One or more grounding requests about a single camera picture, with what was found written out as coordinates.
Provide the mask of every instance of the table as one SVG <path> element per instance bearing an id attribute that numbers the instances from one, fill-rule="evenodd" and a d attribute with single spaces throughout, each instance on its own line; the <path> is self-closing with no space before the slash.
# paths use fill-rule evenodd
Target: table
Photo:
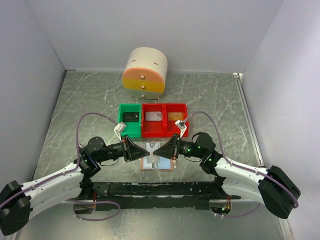
<path id="1" fill-rule="evenodd" d="M 158 101 L 129 96 L 122 86 L 121 76 L 120 72 L 67 72 L 34 179 L 60 170 L 76 159 L 75 132 L 82 115 L 98 112 L 116 120 L 120 103 L 186 103 L 189 114 L 203 110 L 217 122 L 227 156 L 244 164 L 258 166 L 255 142 L 239 85 L 232 74 L 168 73 L 165 92 Z M 107 145 L 117 143 L 119 140 L 113 129 L 114 124 L 103 117 L 87 116 L 80 126 L 79 142 L 85 146 L 90 138 L 100 136 Z M 190 119 L 189 137 L 186 139 L 191 140 L 198 132 L 207 132 L 218 145 L 212 123 L 202 114 Z M 160 141 L 163 144 L 168 138 L 133 140 L 145 147 L 146 142 Z M 212 181 L 213 175 L 207 175 L 198 163 L 183 157 L 178 159 L 172 172 L 141 171 L 139 160 L 126 163 L 120 159 L 116 165 L 102 167 L 91 179 L 94 182 L 183 182 Z"/>

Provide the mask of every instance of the gray wall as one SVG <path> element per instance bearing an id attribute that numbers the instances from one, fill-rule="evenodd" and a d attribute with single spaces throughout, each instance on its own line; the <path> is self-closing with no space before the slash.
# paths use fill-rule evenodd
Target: gray wall
<path id="1" fill-rule="evenodd" d="M 123 70 L 153 47 L 170 71 L 243 73 L 282 0 L 28 0 L 66 69 Z"/>
<path id="2" fill-rule="evenodd" d="M 31 179 L 64 70 L 27 1 L 0 1 L 0 29 L 2 190 Z"/>
<path id="3" fill-rule="evenodd" d="M 320 239 L 320 1 L 284 1 L 245 71 L 243 88 L 262 155 L 302 192 L 295 240 Z"/>

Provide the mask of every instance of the black wire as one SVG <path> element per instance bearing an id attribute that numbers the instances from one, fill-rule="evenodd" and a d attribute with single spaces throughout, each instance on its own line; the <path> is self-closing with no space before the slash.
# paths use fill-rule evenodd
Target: black wire
<path id="1" fill-rule="evenodd" d="M 102 167 L 113 166 L 113 165 L 116 165 L 118 162 L 119 162 L 119 158 L 117 159 L 117 161 L 115 163 L 112 163 L 112 164 L 109 164 L 109 165 L 102 165 L 100 163 L 100 166 L 102 166 Z"/>
<path id="2" fill-rule="evenodd" d="M 190 161 L 190 162 L 194 162 L 194 163 L 199 163 L 199 162 L 201 162 L 201 159 L 199 160 L 199 161 L 194 161 L 194 160 L 191 160 L 191 159 L 188 159 L 188 158 L 186 158 L 186 156 L 183 156 L 186 160 L 188 160 L 188 161 Z"/>

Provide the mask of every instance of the yellow drawer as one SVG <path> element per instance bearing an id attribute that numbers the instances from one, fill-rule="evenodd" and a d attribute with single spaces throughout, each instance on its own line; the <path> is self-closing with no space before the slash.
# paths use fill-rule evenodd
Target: yellow drawer
<path id="1" fill-rule="evenodd" d="M 138 79 L 123 78 L 123 86 L 126 89 L 163 93 L 165 91 L 165 84 L 163 82 L 154 82 Z"/>

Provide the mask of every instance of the mini drawer cabinet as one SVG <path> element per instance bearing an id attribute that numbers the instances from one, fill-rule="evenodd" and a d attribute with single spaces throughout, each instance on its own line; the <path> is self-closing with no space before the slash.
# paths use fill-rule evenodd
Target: mini drawer cabinet
<path id="1" fill-rule="evenodd" d="M 122 74 L 122 84 L 129 95 L 139 99 L 156 99 L 165 91 L 168 61 L 159 50 L 134 49 Z"/>

